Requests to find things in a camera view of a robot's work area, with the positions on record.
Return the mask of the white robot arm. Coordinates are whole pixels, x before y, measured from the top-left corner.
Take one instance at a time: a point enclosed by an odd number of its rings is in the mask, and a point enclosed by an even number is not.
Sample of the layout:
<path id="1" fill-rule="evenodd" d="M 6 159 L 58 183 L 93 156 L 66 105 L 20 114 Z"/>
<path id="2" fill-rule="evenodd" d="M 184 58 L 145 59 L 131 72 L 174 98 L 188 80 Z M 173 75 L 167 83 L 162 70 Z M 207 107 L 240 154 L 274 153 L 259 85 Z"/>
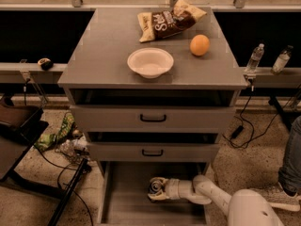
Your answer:
<path id="1" fill-rule="evenodd" d="M 186 199 L 194 204 L 215 205 L 227 217 L 228 226 L 284 226 L 267 200 L 250 189 L 230 195 L 204 175 L 192 181 L 154 177 L 148 197 L 153 201 Z"/>

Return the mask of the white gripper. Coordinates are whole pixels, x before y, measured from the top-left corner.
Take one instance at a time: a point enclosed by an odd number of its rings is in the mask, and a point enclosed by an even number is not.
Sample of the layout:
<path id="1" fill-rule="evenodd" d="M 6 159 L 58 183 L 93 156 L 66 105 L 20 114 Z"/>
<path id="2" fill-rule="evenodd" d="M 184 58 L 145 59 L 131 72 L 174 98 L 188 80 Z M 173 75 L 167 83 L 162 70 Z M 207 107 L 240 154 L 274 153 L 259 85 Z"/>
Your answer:
<path id="1" fill-rule="evenodd" d="M 153 177 L 150 179 L 151 184 L 159 184 L 165 186 L 165 192 L 149 193 L 148 198 L 152 202 L 164 201 L 166 198 L 177 200 L 179 196 L 179 179 L 167 179 L 164 177 Z"/>

